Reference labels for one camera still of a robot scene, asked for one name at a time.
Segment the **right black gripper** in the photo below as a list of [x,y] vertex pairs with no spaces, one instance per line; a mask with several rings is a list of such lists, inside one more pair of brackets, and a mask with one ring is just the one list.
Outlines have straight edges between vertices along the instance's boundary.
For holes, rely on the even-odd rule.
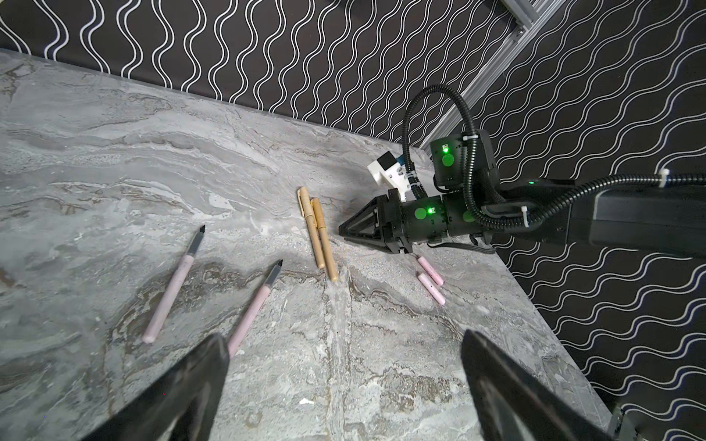
[[[382,238],[374,234],[376,224]],[[346,242],[392,254],[410,254],[417,243],[439,242],[447,236],[447,210],[441,196],[402,202],[393,190],[376,197],[340,224]]]

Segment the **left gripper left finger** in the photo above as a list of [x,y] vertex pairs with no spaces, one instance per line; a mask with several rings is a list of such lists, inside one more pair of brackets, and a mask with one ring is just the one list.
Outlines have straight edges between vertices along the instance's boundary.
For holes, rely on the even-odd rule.
[[210,334],[85,439],[209,439],[229,363],[224,337]]

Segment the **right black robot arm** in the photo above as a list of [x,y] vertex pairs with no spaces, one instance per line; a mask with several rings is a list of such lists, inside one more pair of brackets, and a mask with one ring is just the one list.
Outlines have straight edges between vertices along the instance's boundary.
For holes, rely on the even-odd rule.
[[535,178],[499,181],[487,132],[447,137],[430,145],[439,196],[402,201],[396,190],[378,196],[343,222],[339,235],[389,254],[416,244],[489,253],[496,236],[543,244],[589,244],[705,256],[705,176],[619,174],[578,185]]

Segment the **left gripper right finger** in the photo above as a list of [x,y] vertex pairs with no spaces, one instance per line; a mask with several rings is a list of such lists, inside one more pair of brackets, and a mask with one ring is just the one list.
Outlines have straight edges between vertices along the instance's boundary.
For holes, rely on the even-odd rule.
[[483,334],[464,333],[461,362],[483,439],[610,439]]

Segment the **pink pen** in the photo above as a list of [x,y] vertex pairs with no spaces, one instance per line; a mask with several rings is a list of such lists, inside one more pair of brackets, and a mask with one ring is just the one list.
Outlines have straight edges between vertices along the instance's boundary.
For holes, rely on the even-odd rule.
[[169,283],[167,284],[167,288],[165,289],[161,300],[154,309],[154,313],[151,317],[149,325],[147,325],[145,332],[143,333],[143,343],[152,344],[156,341],[156,338],[162,330],[165,320],[167,319],[167,316],[169,315],[169,312],[171,311],[171,308],[174,302],[176,301],[178,292],[183,286],[187,275],[189,275],[189,271],[194,264],[196,254],[198,253],[200,244],[202,243],[205,233],[206,226],[200,226],[200,229],[196,231],[191,243],[189,244],[187,252],[182,255],[180,261],[178,262],[178,266],[176,267],[174,274],[169,280]]
[[266,277],[252,301],[250,301],[245,313],[235,325],[235,330],[227,343],[230,358],[233,358],[240,349],[258,313],[261,311],[266,299],[268,299],[268,296],[272,292],[273,285],[279,277],[282,267],[283,260],[280,259],[270,270],[268,277]]

